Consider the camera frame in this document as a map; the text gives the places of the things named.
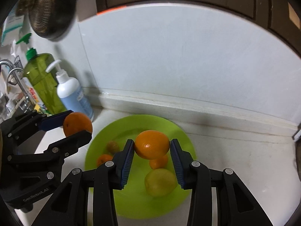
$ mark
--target white countertop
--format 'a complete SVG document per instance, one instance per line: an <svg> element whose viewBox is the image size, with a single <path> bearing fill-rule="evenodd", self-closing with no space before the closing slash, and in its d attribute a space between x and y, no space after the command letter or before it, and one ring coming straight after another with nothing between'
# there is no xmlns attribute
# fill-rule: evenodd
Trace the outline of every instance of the white countertop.
<svg viewBox="0 0 301 226"><path fill-rule="evenodd" d="M114 110L95 110L94 138L109 123L131 115ZM263 207L274 226L283 226L300 201L301 183L295 163L295 144L291 137L265 135L225 128L175 122L189 136L198 160L208 168L232 168ZM42 153L48 145L64 138L62 128L45 134L35 153ZM67 157L62 169L62 180L76 167L84 170L89 144L78 153ZM24 226L30 226L46 203L46 197L34 203L34 209L24 214L16 210ZM190 198L174 211L154 219L133 220L118 217L119 226L184 226L187 224ZM92 200L89 196L88 222L92 225ZM217 223L216 196L213 193L213 225Z"/></svg>

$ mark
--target chrome faucet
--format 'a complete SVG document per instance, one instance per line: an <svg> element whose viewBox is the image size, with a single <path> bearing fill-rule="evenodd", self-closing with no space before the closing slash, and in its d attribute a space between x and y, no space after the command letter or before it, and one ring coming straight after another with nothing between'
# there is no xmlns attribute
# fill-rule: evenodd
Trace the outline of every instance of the chrome faucet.
<svg viewBox="0 0 301 226"><path fill-rule="evenodd" d="M7 76L7 78L9 78L10 74L13 74L14 78L16 79L17 84L19 85L21 91L23 92L24 96L25 96L25 105L27 106L28 110L33 110L35 105L36 105L36 101L34 100L34 98L31 96L31 94L28 93L27 88L24 86L22 80L20 79L19 75L17 74L16 69L13 65L13 63L11 61L9 61L8 59L3 59L0 61L0 68L1 65L6 65L9 67L9 74Z"/></svg>

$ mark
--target white bottle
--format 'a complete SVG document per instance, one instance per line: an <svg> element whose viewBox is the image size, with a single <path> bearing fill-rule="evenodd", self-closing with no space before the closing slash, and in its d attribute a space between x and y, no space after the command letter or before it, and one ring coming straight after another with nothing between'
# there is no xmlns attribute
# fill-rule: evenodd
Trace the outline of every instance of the white bottle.
<svg viewBox="0 0 301 226"><path fill-rule="evenodd" d="M46 69L50 72L56 68L56 78L58 79L57 93L67 110L82 112L93 120L94 113L88 99L85 97L79 81L74 77L69 77L67 72L60 67L61 60L53 61Z"/></svg>

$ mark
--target green bottle cap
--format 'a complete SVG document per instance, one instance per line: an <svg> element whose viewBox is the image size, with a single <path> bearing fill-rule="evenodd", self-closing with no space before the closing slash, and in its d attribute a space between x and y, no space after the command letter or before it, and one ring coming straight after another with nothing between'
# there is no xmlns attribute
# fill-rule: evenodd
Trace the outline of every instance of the green bottle cap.
<svg viewBox="0 0 301 226"><path fill-rule="evenodd" d="M18 40L18 41L16 42L16 44L19 44L19 43L21 43L21 42L25 42L26 44L28 44L28 43L29 43L30 37L31 37L31 33L28 33L28 34L26 34L25 36L23 36L20 40Z"/></svg>
<svg viewBox="0 0 301 226"><path fill-rule="evenodd" d="M34 48L29 49L26 52L27 61L31 60L33 57L35 57L35 55L37 55L37 51Z"/></svg>

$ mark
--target green plate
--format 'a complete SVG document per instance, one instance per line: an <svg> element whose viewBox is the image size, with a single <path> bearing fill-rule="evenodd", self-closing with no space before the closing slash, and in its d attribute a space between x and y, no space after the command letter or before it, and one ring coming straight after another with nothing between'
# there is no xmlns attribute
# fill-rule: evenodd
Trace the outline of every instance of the green plate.
<svg viewBox="0 0 301 226"><path fill-rule="evenodd" d="M128 139L135 140L145 130L157 130L165 133L169 140L178 139L183 150L190 152L196 159L195 150L187 135L174 123L152 115L132 115L112 122L101 130L92 141L86 155L85 169L96 168L96 160L108 153L106 144L114 140L123 149ZM173 173L173 163L168 152L167 169ZM151 171L149 161L134 155L128 183L123 190L114 190L116 212L120 216L134 219L154 218L162 216L178 205L189 195L189 190L182 190L178 185L173 192L162 198L153 198L147 194L144 178Z"/></svg>

